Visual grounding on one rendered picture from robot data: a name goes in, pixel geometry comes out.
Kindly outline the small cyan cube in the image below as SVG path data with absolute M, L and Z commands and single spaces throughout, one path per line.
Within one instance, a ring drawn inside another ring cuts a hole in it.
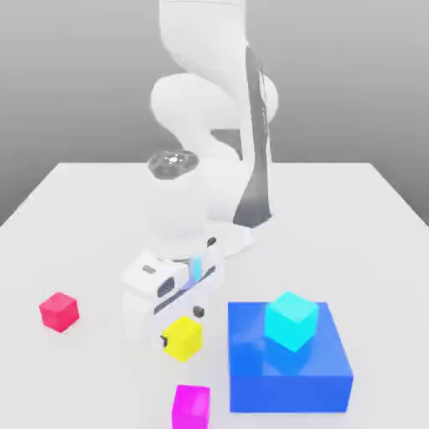
M 318 310 L 315 302 L 285 292 L 266 305 L 264 334 L 296 353 L 315 335 Z

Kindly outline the large blue box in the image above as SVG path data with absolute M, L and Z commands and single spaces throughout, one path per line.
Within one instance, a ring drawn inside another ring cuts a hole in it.
M 354 374 L 325 302 L 315 336 L 293 353 L 264 335 L 264 302 L 228 304 L 230 411 L 347 411 Z

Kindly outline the small red cube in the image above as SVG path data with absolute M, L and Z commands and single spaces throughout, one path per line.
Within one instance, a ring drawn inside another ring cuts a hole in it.
M 43 324 L 59 333 L 63 333 L 80 317 L 76 299 L 62 292 L 56 292 L 40 303 L 39 311 Z

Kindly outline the small yellow cube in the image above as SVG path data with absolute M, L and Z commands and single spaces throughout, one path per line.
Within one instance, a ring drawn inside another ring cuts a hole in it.
M 202 347 L 202 325 L 182 316 L 163 330 L 167 343 L 164 352 L 179 362 L 186 362 Z

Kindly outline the small magenta cube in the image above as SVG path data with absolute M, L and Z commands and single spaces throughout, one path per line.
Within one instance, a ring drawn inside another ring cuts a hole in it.
M 210 388 L 178 385 L 172 409 L 173 429 L 208 429 Z

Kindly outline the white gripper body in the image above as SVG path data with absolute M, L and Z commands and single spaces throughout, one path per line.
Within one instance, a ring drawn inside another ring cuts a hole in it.
M 223 259 L 187 259 L 173 261 L 186 277 L 168 277 L 158 289 L 158 298 L 153 304 L 153 332 L 155 342 L 162 346 L 159 336 L 182 316 L 202 322 L 193 315 L 193 306 L 205 309 L 209 300 L 224 280 Z

